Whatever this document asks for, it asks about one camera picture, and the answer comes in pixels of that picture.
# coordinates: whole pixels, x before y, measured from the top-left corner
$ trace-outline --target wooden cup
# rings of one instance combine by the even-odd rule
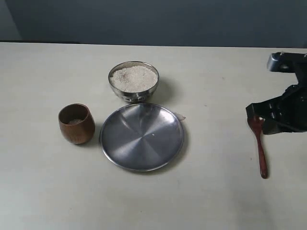
[[[70,104],[59,112],[59,127],[65,139],[73,144],[89,141],[95,132],[95,123],[84,104]]]

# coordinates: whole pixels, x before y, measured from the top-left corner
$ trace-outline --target table surface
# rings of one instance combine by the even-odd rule
[[[259,172],[245,107],[281,95],[294,74],[266,70],[270,53],[305,49],[0,43],[0,229],[305,229],[307,133],[264,137]],[[118,63],[154,65],[150,102],[186,117],[168,166],[125,171],[98,145],[106,118],[126,105],[110,89]],[[87,144],[68,143],[58,112],[89,107]]]

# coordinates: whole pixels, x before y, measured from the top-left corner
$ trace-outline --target steel plate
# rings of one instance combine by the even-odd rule
[[[169,110],[156,104],[131,104],[109,116],[99,140],[114,164],[143,172],[169,163],[182,147],[184,131]]]

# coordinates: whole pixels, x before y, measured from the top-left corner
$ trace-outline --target plate rim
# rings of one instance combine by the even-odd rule
[[[159,166],[157,166],[157,167],[153,167],[153,168],[149,168],[149,169],[132,169],[132,168],[128,168],[128,167],[122,166],[122,165],[118,164],[117,162],[115,162],[113,159],[111,159],[111,157],[107,154],[107,152],[106,152],[106,150],[105,150],[105,148],[104,148],[104,146],[103,146],[103,143],[102,143],[102,140],[101,140],[101,134],[102,134],[102,132],[103,132],[103,130],[104,130],[104,127],[105,127],[107,121],[108,121],[115,113],[117,113],[118,111],[120,111],[120,110],[122,110],[122,109],[124,109],[124,108],[132,107],[132,106],[136,106],[136,105],[141,105],[141,104],[149,104],[149,105],[157,106],[157,107],[159,107],[159,108],[161,108],[161,109],[164,109],[164,110],[166,110],[167,112],[169,112],[169,113],[178,121],[178,123],[179,123],[179,128],[180,128],[180,131],[182,132],[182,139],[181,139],[181,143],[180,143],[180,146],[179,146],[179,148],[178,148],[178,151],[177,151],[177,152],[172,156],[172,158],[169,159],[167,162],[165,162],[165,163],[163,163],[163,164],[161,164],[161,165],[159,165]],[[109,161],[111,161],[113,164],[115,164],[116,166],[118,166],[118,167],[120,167],[120,168],[122,168],[122,169],[125,169],[125,170],[128,170],[128,171],[132,171],[132,172],[149,172],[149,171],[157,170],[157,169],[160,169],[160,168],[166,166],[167,164],[169,164],[169,163],[180,153],[180,151],[181,151],[181,149],[182,149],[182,146],[183,146],[183,143],[184,143],[184,139],[185,139],[185,134],[184,134],[184,128],[183,128],[183,125],[182,125],[181,121],[176,117],[176,115],[175,115],[172,111],[170,111],[170,110],[164,108],[163,106],[160,106],[160,105],[154,104],[154,103],[136,103],[136,104],[128,104],[128,105],[126,105],[126,106],[123,106],[123,107],[117,109],[116,111],[114,111],[113,113],[111,113],[110,116],[107,117],[107,119],[106,119],[105,122],[103,123],[103,125],[102,125],[102,127],[101,127],[101,129],[100,129],[100,133],[99,133],[99,143],[100,143],[100,145],[101,145],[101,148],[102,148],[103,153],[104,153],[105,156],[109,159]]]

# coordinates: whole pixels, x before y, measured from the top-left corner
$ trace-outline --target gray wall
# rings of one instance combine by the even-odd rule
[[[24,39],[307,47],[307,0],[6,0]]]
[[[0,0],[0,40],[21,40],[4,0]]]

